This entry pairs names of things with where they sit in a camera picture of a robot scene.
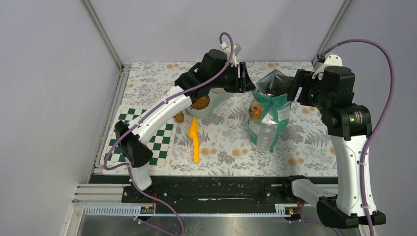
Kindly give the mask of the green pet food bag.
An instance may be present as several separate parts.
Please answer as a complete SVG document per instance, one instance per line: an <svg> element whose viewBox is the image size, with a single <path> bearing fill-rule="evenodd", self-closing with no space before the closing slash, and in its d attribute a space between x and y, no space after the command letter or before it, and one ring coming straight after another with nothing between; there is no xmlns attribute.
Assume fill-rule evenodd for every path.
<svg viewBox="0 0 417 236"><path fill-rule="evenodd" d="M249 138L251 148L273 152L281 132L290 118L291 102L288 91L293 78L274 69L255 84L249 111Z"/></svg>

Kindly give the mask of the orange plastic scoop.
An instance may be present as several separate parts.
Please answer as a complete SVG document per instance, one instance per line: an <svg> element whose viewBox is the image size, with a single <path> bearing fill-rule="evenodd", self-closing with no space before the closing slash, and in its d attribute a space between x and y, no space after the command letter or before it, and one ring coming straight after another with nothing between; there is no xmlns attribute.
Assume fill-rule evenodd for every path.
<svg viewBox="0 0 417 236"><path fill-rule="evenodd" d="M188 137L192 140L193 145L193 162L199 162L199 140L198 140L198 123L195 117L192 118L188 129Z"/></svg>

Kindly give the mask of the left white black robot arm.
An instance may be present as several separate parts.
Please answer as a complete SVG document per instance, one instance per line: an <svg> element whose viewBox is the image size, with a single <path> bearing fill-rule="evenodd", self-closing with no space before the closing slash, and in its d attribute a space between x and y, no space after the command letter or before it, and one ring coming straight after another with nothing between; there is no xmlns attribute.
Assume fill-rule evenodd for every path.
<svg viewBox="0 0 417 236"><path fill-rule="evenodd" d="M245 62L233 64L230 56L217 49L205 53L201 62L182 73L168 92L151 108L128 123L119 121L114 126L116 141L126 159L126 166L134 196L140 202L152 197L149 162L153 153L147 143L159 128L180 111L207 96L212 89L228 93L245 93L255 89Z"/></svg>

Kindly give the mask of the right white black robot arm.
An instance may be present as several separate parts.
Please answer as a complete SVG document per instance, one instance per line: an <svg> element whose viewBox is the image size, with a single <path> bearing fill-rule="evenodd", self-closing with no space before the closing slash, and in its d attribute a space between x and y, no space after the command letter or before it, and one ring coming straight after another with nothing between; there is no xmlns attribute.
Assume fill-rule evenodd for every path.
<svg viewBox="0 0 417 236"><path fill-rule="evenodd" d="M302 199L316 209L324 226L337 229L386 223L373 201L367 165L371 114L353 102L354 83L347 67L328 66L319 73L299 69L288 92L289 101L320 112L335 150L338 190L332 193L304 176L291 176L282 196L290 203Z"/></svg>

